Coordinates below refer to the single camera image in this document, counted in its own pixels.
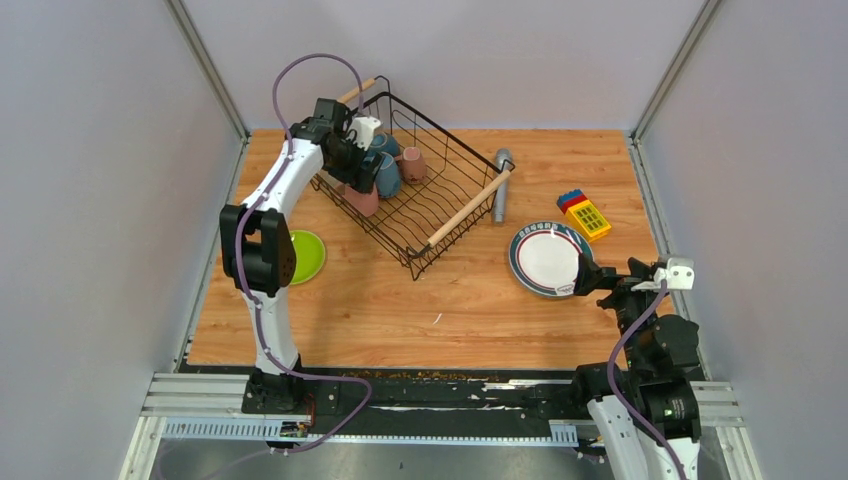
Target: wooden handle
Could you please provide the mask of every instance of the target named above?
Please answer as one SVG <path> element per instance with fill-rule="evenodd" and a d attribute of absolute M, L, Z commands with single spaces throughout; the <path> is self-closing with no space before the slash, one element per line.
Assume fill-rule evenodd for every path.
<path fill-rule="evenodd" d="M 435 247 L 436 244 L 439 243 L 443 238 L 445 238 L 451 230 L 453 230 L 457 225 L 459 225 L 459 222 L 465 220 L 465 217 L 470 215 L 475 208 L 479 207 L 480 204 L 483 203 L 486 198 L 488 198 L 489 195 L 492 194 L 492 192 L 497 190 L 498 187 L 500 187 L 501 184 L 505 182 L 510 175 L 512 175 L 512 170 L 504 170 L 503 172 L 501 172 L 500 175 L 498 175 L 497 177 L 495 177 L 494 180 L 492 180 L 492 183 L 486 185 L 486 188 L 484 188 L 480 193 L 478 193 L 476 197 L 472 198 L 471 201 L 468 202 L 468 204 L 462 207 L 462 210 L 456 212 L 456 215 L 451 217 L 451 219 L 448 220 L 447 223 L 442 225 L 442 228 L 437 230 L 436 233 L 434 233 L 433 236 L 427 240 L 427 243 L 429 243 L 431 247 Z"/>
<path fill-rule="evenodd" d="M 377 80 L 375 80 L 374 78 L 369 78 L 368 80 L 365 80 L 364 82 L 362 82 L 362 91 L 364 92 L 365 90 L 368 90 L 369 88 L 373 87 L 375 83 L 377 83 Z M 336 100 L 339 103 L 347 103 L 353 100 L 357 95 L 359 95 L 359 87 L 353 87 L 349 92 L 345 93 Z"/>

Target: wooden tabletop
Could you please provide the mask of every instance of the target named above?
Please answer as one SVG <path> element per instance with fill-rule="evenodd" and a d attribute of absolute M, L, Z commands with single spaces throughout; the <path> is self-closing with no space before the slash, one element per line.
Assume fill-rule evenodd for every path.
<path fill-rule="evenodd" d="M 512 151 L 516 169 L 506 223 L 493 225 L 487 216 L 418 281 L 323 193 L 304 192 L 289 228 L 310 230 L 327 247 L 323 270 L 289 293 L 292 331 L 304 365 L 546 369 L 607 359 L 619 335 L 613 313 L 595 306 L 603 293 L 541 298 L 518 283 L 506 254 L 524 225 L 563 221 L 557 197 L 580 188 L 612 225 L 608 236 L 592 244 L 599 265 L 626 270 L 631 256 L 656 260 L 622 134 L 453 133 L 486 158 L 502 147 Z M 282 139 L 281 131 L 255 132 L 238 201 L 276 161 Z M 671 310 L 668 301 L 663 309 Z M 254 356 L 248 310 L 219 258 L 189 363 L 252 364 Z"/>

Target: gray cylinder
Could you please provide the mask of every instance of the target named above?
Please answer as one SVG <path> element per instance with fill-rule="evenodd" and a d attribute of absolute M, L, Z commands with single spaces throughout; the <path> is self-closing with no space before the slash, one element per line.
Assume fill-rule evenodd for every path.
<path fill-rule="evenodd" d="M 495 154 L 495 165 L 502 171 L 509 166 L 506 163 L 512 163 L 512 153 L 508 149 L 502 148 Z M 495 223 L 503 223 L 506 217 L 506 187 L 509 185 L 509 180 L 505 181 L 498 187 L 495 193 L 495 206 L 492 208 L 492 220 Z"/>

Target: wire rack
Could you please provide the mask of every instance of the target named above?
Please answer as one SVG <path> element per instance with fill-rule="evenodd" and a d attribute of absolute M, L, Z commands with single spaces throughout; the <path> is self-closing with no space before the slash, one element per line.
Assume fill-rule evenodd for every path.
<path fill-rule="evenodd" d="M 312 186 L 324 192 L 360 227 L 391 253 L 417 280 L 451 246 L 492 210 L 494 190 L 479 200 L 501 169 L 436 122 L 391 93 L 385 77 L 376 77 L 385 90 L 364 103 L 368 115 L 379 118 L 401 148 L 415 146 L 427 162 L 427 178 L 417 185 L 403 183 L 397 196 L 380 199 L 377 213 L 362 215 L 322 174 Z M 506 165 L 512 170 L 512 164 Z M 447 232 L 447 225 L 455 224 Z"/>

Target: cup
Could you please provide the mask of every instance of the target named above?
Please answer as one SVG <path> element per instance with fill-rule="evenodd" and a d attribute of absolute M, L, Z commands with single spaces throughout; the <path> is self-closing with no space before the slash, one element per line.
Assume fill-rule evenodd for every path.
<path fill-rule="evenodd" d="M 395 158 L 386 152 L 380 154 L 383 161 L 377 170 L 377 194 L 380 198 L 390 198 L 400 192 L 400 169 L 395 163 Z"/>
<path fill-rule="evenodd" d="M 400 145 L 398 145 L 395 137 L 386 132 L 380 132 L 374 135 L 374 139 L 371 140 L 371 146 L 368 147 L 368 151 L 377 154 L 386 152 L 392 157 L 396 157 L 400 155 Z"/>
<path fill-rule="evenodd" d="M 427 162 L 418 147 L 406 147 L 400 161 L 400 171 L 406 183 L 417 184 L 427 178 Z"/>
<path fill-rule="evenodd" d="M 371 189 L 371 193 L 359 193 L 350 185 L 345 185 L 344 197 L 345 200 L 353 205 L 353 208 L 357 209 L 359 213 L 366 217 L 374 215 L 377 213 L 377 209 L 380 208 L 380 199 L 377 198 L 376 184 Z"/>

